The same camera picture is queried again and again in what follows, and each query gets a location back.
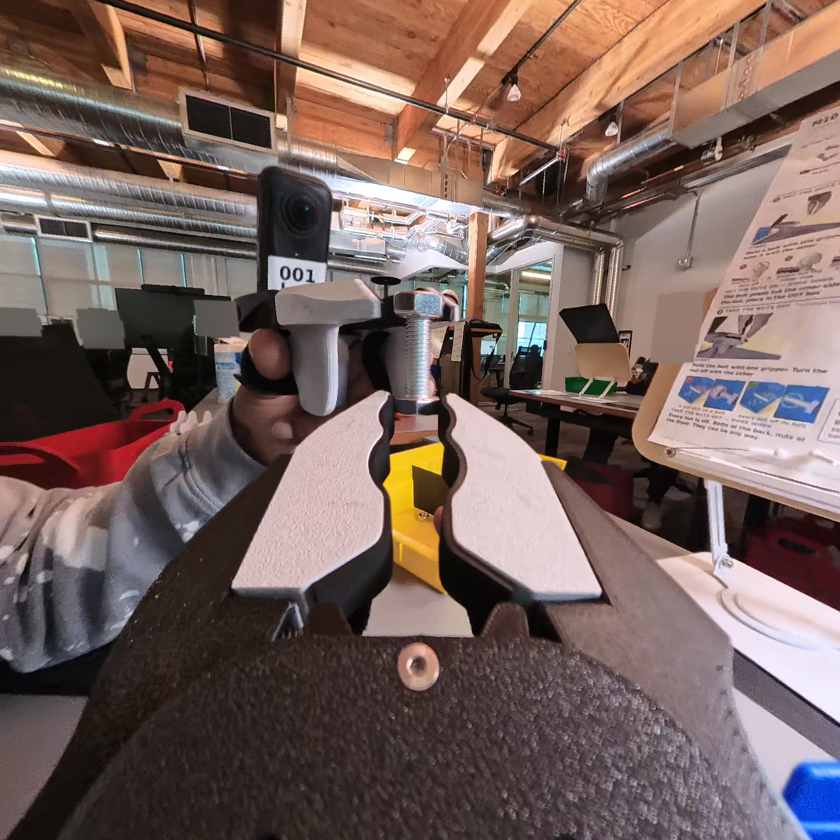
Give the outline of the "small white air vent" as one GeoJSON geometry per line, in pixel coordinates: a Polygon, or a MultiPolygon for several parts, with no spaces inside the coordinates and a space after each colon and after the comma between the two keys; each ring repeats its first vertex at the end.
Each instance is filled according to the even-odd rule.
{"type": "Polygon", "coordinates": [[[41,238],[92,242],[91,225],[86,220],[34,215],[37,235],[41,238]]]}

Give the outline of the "person's left hand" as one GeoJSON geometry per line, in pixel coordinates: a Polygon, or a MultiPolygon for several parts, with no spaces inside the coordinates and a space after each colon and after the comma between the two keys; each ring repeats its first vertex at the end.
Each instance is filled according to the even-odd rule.
{"type": "MultiPolygon", "coordinates": [[[[270,382],[291,374],[287,340],[276,330],[259,329],[248,341],[256,372],[270,382]]],[[[305,412],[298,395],[280,395],[241,385],[234,397],[231,425],[239,446],[264,466],[293,452],[302,440],[327,422],[305,412]]]]}

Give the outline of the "dark red ottoman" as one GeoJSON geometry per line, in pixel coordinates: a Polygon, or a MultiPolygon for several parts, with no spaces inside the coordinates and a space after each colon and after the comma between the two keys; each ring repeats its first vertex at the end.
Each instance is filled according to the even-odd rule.
{"type": "Polygon", "coordinates": [[[570,457],[565,473],[603,510],[630,520],[634,514],[634,478],[624,469],[570,457]]]}
{"type": "Polygon", "coordinates": [[[745,563],[815,600],[839,608],[839,523],[780,517],[749,538],[745,563]]]}

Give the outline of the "large yellow plastic bin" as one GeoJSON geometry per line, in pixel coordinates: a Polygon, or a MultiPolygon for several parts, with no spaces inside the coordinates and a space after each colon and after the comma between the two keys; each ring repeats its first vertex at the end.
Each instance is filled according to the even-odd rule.
{"type": "Polygon", "coordinates": [[[423,444],[391,454],[391,471],[385,490],[391,500],[394,563],[420,581],[446,593],[438,570],[438,534],[432,514],[414,505],[414,468],[442,474],[445,448],[423,444]]]}

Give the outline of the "black bin divider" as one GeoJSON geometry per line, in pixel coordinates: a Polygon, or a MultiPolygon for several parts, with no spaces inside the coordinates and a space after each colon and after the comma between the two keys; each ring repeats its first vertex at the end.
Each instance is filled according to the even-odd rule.
{"type": "Polygon", "coordinates": [[[447,499],[449,485],[438,473],[412,466],[413,504],[415,509],[433,516],[447,499]]]}

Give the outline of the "printed instruction sheet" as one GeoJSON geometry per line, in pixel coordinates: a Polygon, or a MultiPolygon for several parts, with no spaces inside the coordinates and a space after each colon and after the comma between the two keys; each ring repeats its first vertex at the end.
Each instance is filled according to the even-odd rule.
{"type": "Polygon", "coordinates": [[[839,112],[804,120],[700,327],[653,442],[838,462],[839,112]]]}

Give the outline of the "large white air vent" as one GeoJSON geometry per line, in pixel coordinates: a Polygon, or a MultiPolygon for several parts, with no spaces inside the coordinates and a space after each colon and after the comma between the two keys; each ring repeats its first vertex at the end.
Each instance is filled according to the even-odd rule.
{"type": "Polygon", "coordinates": [[[179,89],[177,103],[186,140],[227,144],[261,153],[277,151],[273,112],[185,88],[179,89]]]}

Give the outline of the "person's left forearm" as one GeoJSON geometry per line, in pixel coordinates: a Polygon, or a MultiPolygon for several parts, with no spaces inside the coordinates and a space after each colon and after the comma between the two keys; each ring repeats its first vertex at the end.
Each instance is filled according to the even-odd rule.
{"type": "Polygon", "coordinates": [[[122,631],[165,566],[264,471],[226,408],[166,434],[118,482],[45,490],[1,482],[1,659],[65,663],[122,631]]]}

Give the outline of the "silver hex bolt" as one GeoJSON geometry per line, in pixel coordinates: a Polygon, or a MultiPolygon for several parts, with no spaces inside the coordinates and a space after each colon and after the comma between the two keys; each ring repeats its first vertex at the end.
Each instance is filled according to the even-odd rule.
{"type": "Polygon", "coordinates": [[[438,397],[431,374],[431,322],[407,318],[402,342],[402,385],[393,387],[394,408],[404,416],[438,411],[438,397]]]}

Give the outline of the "silver ventilation duct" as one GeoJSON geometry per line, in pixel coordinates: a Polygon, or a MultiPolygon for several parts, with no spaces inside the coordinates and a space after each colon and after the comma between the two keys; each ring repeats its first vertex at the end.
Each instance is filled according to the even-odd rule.
{"type": "Polygon", "coordinates": [[[2,120],[37,132],[110,143],[180,161],[257,174],[283,165],[322,178],[372,183],[370,175],[325,145],[279,140],[276,152],[241,150],[225,143],[186,140],[177,100],[165,101],[94,82],[59,78],[42,70],[2,65],[2,120]]]}
{"type": "Polygon", "coordinates": [[[199,185],[168,182],[144,175],[107,171],[33,155],[1,151],[2,183],[80,196],[108,196],[200,214],[255,222],[255,197],[199,185]]]}

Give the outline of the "black floor stand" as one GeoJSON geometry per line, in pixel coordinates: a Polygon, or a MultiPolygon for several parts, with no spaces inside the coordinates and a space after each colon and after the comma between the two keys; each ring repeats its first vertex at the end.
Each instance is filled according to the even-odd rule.
{"type": "Polygon", "coordinates": [[[454,393],[472,401],[473,382],[480,381],[481,342],[487,335],[487,322],[468,318],[447,328],[441,357],[446,355],[457,369],[454,393]]]}

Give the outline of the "red tote bag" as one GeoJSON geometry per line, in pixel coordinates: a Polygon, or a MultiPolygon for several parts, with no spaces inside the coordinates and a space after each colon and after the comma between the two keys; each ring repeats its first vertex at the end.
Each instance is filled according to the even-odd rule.
{"type": "Polygon", "coordinates": [[[184,412],[174,400],[136,408],[130,418],[1,444],[1,476],[41,489],[103,487],[121,481],[184,412]]]}

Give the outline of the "black office chair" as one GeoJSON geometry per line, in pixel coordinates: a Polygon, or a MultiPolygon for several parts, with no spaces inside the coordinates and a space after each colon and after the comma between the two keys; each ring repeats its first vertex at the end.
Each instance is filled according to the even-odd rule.
{"type": "Polygon", "coordinates": [[[509,408],[519,403],[524,403],[524,400],[513,396],[513,391],[527,391],[536,387],[542,380],[543,357],[540,353],[540,347],[537,344],[531,345],[526,350],[517,352],[514,358],[510,375],[509,386],[492,386],[482,388],[480,393],[491,399],[495,404],[496,409],[500,411],[497,417],[498,421],[513,429],[514,427],[521,427],[527,431],[528,436],[533,436],[533,427],[525,423],[521,419],[517,419],[509,414],[509,408]]]}

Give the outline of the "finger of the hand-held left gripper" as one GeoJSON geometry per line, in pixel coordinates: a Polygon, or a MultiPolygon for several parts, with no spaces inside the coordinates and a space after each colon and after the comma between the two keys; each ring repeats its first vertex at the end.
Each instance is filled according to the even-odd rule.
{"type": "Polygon", "coordinates": [[[279,325],[289,332],[291,372],[301,408],[327,417],[346,404],[352,338],[341,328],[378,319],[382,304],[359,279],[280,290],[279,325]]]}

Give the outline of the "blue plastic bin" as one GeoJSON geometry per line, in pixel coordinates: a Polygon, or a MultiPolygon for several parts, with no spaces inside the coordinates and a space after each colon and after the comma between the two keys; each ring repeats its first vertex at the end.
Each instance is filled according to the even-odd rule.
{"type": "Polygon", "coordinates": [[[839,839],[839,761],[798,764],[783,798],[811,839],[839,839]]]}

